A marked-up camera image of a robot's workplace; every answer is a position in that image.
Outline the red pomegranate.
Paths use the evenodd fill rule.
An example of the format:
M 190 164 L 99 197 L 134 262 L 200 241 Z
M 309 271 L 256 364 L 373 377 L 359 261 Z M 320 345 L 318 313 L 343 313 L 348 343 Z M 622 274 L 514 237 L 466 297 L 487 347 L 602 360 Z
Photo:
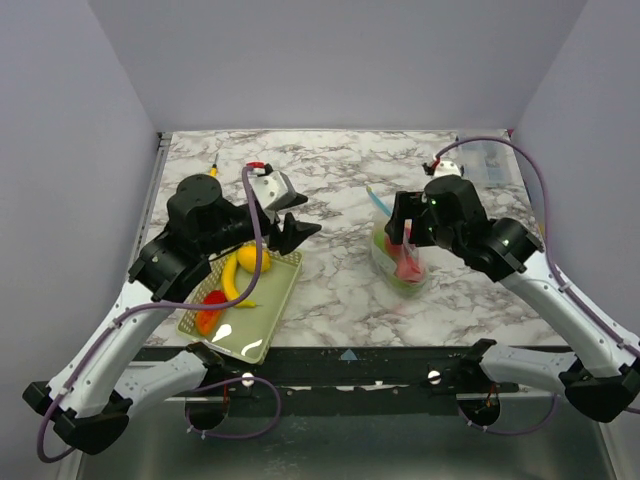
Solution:
M 398 260 L 395 275 L 403 280 L 417 280 L 425 275 L 425 271 L 419 262 L 405 257 Z

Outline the clear zip top bag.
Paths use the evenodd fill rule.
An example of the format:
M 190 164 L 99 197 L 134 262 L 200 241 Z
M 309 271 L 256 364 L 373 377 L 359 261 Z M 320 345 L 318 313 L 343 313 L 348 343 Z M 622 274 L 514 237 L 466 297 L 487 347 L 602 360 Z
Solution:
M 391 208 L 372 190 L 366 187 L 367 195 L 375 207 L 369 252 L 377 272 L 399 295 L 412 297 L 426 285 L 428 269 L 421 259 L 418 248 L 409 242 L 411 221 L 404 225 L 400 245 L 392 244 L 384 227 L 391 217 Z

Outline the green starfruit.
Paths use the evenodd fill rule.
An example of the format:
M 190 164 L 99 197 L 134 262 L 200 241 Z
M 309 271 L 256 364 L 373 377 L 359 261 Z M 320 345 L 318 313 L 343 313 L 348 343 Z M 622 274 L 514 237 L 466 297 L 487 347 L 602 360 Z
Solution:
M 393 245 L 390 244 L 388 235 L 383 229 L 375 230 L 373 232 L 373 242 L 374 245 L 385 255 L 389 257 L 392 257 L 394 255 Z

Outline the red apple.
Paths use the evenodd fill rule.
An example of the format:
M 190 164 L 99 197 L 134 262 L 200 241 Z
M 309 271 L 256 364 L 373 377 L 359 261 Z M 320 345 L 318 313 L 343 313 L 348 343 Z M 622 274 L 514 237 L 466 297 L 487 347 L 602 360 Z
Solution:
M 418 253 L 416 252 L 415 246 L 409 242 L 410 234 L 411 224 L 405 223 L 402 244 L 393 244 L 391 242 L 390 236 L 388 234 L 384 235 L 385 249 L 391 258 L 395 260 L 405 257 L 412 258 L 413 260 L 416 260 L 418 258 Z

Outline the green cabbage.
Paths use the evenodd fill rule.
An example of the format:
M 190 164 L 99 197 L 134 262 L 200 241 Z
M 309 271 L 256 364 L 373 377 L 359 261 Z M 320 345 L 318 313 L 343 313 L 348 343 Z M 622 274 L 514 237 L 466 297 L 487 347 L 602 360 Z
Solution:
M 425 275 L 421 276 L 417 280 L 403 280 L 393 274 L 386 274 L 385 281 L 397 294 L 411 297 L 419 294 L 427 281 Z

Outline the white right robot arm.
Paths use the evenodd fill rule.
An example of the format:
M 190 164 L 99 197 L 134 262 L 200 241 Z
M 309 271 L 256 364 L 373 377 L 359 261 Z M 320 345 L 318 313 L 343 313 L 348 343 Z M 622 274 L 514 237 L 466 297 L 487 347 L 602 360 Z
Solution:
M 391 243 L 439 246 L 528 304 L 570 346 L 564 354 L 476 342 L 460 379 L 480 392 L 515 383 L 563 396 L 586 417 L 609 423 L 639 394 L 639 338 L 558 280 L 538 238 L 511 218 L 487 216 L 474 185 L 459 176 L 399 191 L 385 227 Z

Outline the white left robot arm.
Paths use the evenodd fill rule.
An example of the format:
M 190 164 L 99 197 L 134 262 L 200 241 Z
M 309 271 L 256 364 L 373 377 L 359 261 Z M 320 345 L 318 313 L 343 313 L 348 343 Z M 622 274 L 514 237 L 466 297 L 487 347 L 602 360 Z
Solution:
M 196 174 L 182 180 L 167 202 L 168 221 L 129 269 L 111 311 L 76 356 L 52 379 L 30 383 L 23 400 L 42 417 L 37 455 L 48 429 L 70 452 L 95 455 L 109 448 L 131 418 L 179 393 L 214 393 L 238 381 L 223 358 L 201 342 L 139 375 L 126 369 L 148 337 L 172 312 L 202 310 L 186 299 L 210 274 L 210 258 L 248 241 L 289 254 L 318 224 L 301 222 L 289 210 L 307 202 L 289 178 L 270 166 L 246 166 L 241 179 L 247 201 L 224 198 L 217 178 Z M 285 217 L 278 216 L 285 211 Z

